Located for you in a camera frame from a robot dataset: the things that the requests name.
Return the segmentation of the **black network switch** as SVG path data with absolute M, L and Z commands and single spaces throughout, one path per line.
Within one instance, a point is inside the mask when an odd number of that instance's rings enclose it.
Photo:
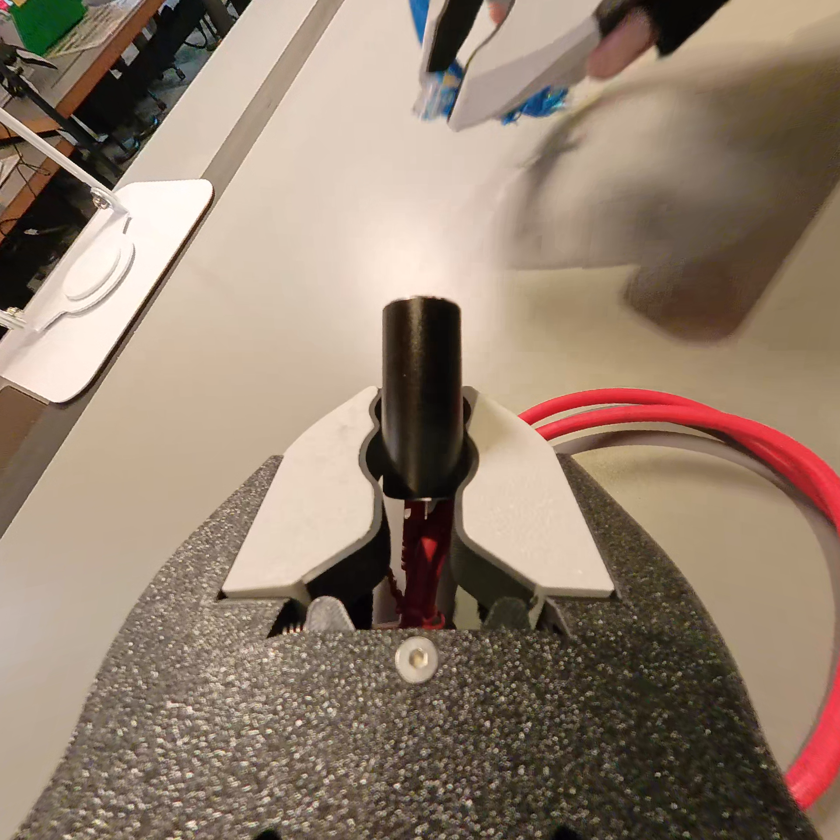
M 410 297 L 382 313 L 381 441 L 385 493 L 405 501 L 455 496 L 467 468 L 461 312 Z

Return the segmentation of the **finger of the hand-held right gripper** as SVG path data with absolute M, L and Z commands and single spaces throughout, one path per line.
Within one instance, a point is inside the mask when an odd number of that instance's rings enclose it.
M 443 72 L 454 65 L 483 6 L 483 1 L 428 2 L 421 74 Z
M 467 62 L 449 128 L 474 128 L 545 88 L 577 85 L 601 38 L 593 14 L 509 14 Z

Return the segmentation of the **person's right hand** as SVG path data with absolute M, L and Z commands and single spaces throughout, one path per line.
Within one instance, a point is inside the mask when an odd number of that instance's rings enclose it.
M 658 32 L 647 13 L 632 9 L 591 52 L 586 76 L 596 81 L 614 78 L 656 44 Z

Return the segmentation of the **green plastic bin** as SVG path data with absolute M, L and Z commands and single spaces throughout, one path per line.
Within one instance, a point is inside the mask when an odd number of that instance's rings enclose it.
M 44 56 L 86 16 L 82 1 L 2 2 L 2 15 L 10 18 L 23 47 Z

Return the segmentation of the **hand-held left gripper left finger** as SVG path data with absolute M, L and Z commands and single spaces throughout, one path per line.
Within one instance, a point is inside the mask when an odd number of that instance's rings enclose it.
M 368 386 L 303 432 L 287 449 L 222 585 L 229 599 L 312 601 L 373 589 L 379 578 L 350 563 L 350 583 L 334 583 L 340 564 L 387 524 L 382 491 L 362 455 L 375 433 Z

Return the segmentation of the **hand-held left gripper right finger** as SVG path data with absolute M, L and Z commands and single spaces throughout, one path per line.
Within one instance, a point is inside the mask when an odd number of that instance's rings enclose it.
M 472 387 L 451 569 L 478 601 L 512 596 L 608 598 L 614 592 L 552 446 L 528 423 Z

